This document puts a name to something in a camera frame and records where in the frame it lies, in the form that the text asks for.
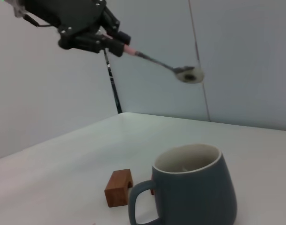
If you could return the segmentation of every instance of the metal spoon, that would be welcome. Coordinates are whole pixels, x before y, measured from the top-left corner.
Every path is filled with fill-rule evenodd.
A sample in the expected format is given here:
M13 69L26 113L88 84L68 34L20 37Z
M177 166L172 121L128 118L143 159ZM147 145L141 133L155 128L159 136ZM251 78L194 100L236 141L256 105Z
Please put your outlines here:
M198 67L170 67L165 63L162 63L158 60L155 60L127 45L124 47L124 51L130 55L138 56L143 59L146 59L150 62L156 63L160 66L165 67L166 69L172 71L176 78L184 83L200 83L204 79L204 73L201 68Z

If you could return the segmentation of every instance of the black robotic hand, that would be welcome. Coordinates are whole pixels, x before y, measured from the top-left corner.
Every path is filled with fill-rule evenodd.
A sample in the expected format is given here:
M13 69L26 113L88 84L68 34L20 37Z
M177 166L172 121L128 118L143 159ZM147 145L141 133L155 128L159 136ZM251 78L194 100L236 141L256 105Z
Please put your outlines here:
M54 26L60 34L59 46L99 53L108 48L114 55L123 55L130 36L119 31L120 21L106 7L106 0L5 0L22 17L37 27ZM39 25L27 13L49 25ZM100 32L103 27L107 35Z

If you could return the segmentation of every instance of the wooden block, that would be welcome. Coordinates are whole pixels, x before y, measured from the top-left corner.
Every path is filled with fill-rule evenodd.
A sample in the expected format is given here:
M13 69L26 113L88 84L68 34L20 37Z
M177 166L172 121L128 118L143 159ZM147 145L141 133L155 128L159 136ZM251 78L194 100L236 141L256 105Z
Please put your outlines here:
M133 187L130 169L114 171L105 189L110 208L128 205L128 189Z

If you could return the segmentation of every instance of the wall seam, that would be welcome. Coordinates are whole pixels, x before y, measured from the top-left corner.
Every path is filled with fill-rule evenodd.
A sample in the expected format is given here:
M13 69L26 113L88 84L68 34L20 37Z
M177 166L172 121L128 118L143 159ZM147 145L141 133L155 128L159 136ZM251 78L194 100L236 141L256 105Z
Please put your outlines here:
M197 35L196 35L196 29L195 29L195 24L194 24L194 19L193 19L193 12L192 12L192 7L191 7L191 1L188 0L188 3L189 3L189 8L190 8L191 23L192 23L192 26L193 26L193 33L194 33L194 38L195 38L195 49L196 49L196 53L197 53L197 59L198 59L199 67L201 67L201 60L200 60L200 55L199 55L199 49L198 49L198 43L197 43ZM206 106L206 113L207 113L208 121L211 122L204 82L202 82L202 90L203 90L203 95L204 95L204 100L205 100L205 106Z

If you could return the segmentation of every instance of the mug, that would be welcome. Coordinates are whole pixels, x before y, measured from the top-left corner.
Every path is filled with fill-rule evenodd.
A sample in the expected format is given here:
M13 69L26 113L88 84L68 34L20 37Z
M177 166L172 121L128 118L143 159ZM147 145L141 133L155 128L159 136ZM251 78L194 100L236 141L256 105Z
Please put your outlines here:
M129 197L131 225L138 225L135 203L140 193L155 191L159 218L146 225L233 225L235 190L222 152L194 144L161 154L152 180L136 185Z

